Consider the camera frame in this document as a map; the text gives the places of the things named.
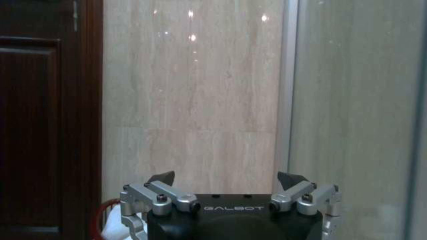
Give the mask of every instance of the beige marble tile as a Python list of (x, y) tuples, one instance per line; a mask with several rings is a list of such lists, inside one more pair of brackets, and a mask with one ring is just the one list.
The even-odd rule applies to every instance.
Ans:
[(189, 191), (271, 191), (283, 4), (104, 2), (103, 199), (172, 169)]
[(269, 193), (272, 133), (144, 130), (115, 127), (105, 136), (103, 196), (117, 196), (124, 184), (144, 182), (173, 170), (180, 189), (195, 193)]

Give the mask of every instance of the marble wall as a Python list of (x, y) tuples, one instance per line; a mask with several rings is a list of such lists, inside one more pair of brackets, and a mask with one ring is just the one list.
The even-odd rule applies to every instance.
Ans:
[(281, 0), (105, 0), (103, 200), (176, 171), (196, 193), (269, 193)]

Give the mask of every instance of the dark wooden door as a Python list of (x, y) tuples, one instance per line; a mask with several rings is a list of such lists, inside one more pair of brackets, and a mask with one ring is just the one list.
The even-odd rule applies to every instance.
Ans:
[(0, 239), (88, 239), (100, 203), (100, 0), (0, 1)]

